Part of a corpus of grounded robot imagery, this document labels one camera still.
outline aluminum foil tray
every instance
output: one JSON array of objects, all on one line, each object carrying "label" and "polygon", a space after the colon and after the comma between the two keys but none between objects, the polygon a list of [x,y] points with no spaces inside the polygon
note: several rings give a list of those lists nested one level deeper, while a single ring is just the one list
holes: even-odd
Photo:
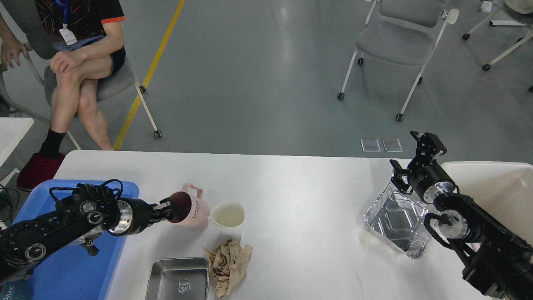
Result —
[{"label": "aluminum foil tray", "polygon": [[363,216],[363,224],[372,233],[416,259],[424,255],[431,240],[423,224],[429,208],[415,193],[402,194],[389,182]]},{"label": "aluminum foil tray", "polygon": [[159,259],[152,266],[146,300],[205,300],[209,261],[203,257]]}]

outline man's hand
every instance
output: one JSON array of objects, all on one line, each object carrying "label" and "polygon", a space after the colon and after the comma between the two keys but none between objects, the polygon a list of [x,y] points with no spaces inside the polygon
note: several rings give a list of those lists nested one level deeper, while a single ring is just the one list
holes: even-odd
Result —
[{"label": "man's hand", "polygon": [[2,63],[4,66],[9,65],[11,68],[14,68],[13,66],[13,58],[15,59],[15,62],[18,66],[20,66],[20,53],[24,54],[24,57],[26,59],[29,58],[28,56],[28,50],[26,50],[26,47],[19,42],[18,39],[14,37],[5,37],[2,39],[2,50],[0,51],[0,59],[2,60]]},{"label": "man's hand", "polygon": [[68,72],[84,61],[83,55],[76,51],[58,52],[50,61],[50,69],[54,73]]}]

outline man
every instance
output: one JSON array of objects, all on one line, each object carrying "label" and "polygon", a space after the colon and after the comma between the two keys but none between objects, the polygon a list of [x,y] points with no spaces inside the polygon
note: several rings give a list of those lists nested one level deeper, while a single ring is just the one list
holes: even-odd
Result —
[{"label": "man", "polygon": [[[52,115],[46,140],[22,169],[17,187],[31,191],[52,179],[64,156],[59,147],[74,115],[102,150],[113,150],[108,123],[96,105],[101,78],[124,63],[126,52],[120,22],[125,19],[118,0],[35,0],[42,25],[58,53],[50,68],[58,82],[52,94]],[[0,15],[1,60],[20,66],[19,54],[28,53]]]}]

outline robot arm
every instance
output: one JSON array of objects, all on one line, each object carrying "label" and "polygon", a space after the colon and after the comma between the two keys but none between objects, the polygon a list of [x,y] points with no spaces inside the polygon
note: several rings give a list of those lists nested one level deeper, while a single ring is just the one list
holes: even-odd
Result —
[{"label": "robot arm", "polygon": [[[160,204],[147,204],[140,199],[121,198],[122,191],[102,185],[78,184],[76,188],[52,188],[55,211],[33,220],[13,224],[0,232],[0,285],[27,277],[48,256],[72,243],[80,244],[89,255],[98,249],[93,239],[103,230],[111,235],[137,234],[147,227],[173,217],[169,198]],[[73,190],[72,195],[58,200],[53,190]]]},{"label": "robot arm", "polygon": [[[441,212],[428,213],[424,226],[435,240],[455,251],[461,259],[465,265],[464,280],[486,296],[533,299],[531,245],[484,211],[471,197],[459,193],[459,188],[435,160],[436,156],[446,153],[436,135],[410,133],[417,141],[416,155],[407,169],[391,160],[394,169],[391,182],[402,193],[414,191],[422,201]],[[447,241],[433,228],[435,220]],[[469,243],[479,243],[479,250],[474,251]]]}]

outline t-shirt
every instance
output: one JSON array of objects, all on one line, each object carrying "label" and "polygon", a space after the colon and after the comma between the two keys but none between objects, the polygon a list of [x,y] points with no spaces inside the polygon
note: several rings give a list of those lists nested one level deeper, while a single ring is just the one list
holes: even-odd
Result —
[{"label": "t-shirt", "polygon": [[[66,45],[59,29],[63,28],[64,0],[35,0],[37,11],[52,44]],[[103,24],[125,20],[124,12],[118,0],[68,0],[67,28],[78,41],[90,37],[105,35]]]}]

